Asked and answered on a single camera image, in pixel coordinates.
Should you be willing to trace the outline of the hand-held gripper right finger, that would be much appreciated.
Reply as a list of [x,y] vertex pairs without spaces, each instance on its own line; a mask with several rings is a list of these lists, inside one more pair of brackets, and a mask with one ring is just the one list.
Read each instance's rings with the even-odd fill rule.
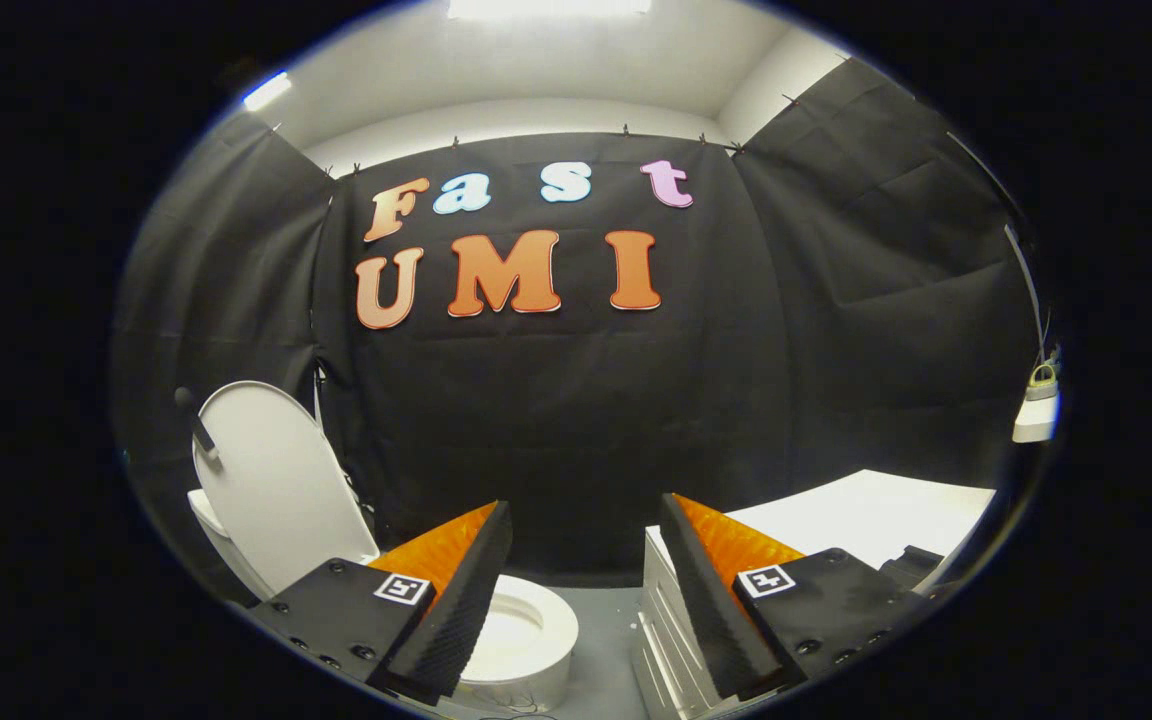
[[835,673],[931,606],[846,550],[801,552],[677,493],[660,497],[660,535],[723,697],[751,700]]

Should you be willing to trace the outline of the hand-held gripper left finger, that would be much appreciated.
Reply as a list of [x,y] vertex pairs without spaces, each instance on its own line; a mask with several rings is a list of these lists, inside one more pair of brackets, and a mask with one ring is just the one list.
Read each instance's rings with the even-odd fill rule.
[[511,506],[492,501],[367,564],[320,562],[250,623],[349,683],[433,706],[471,659],[511,539]]

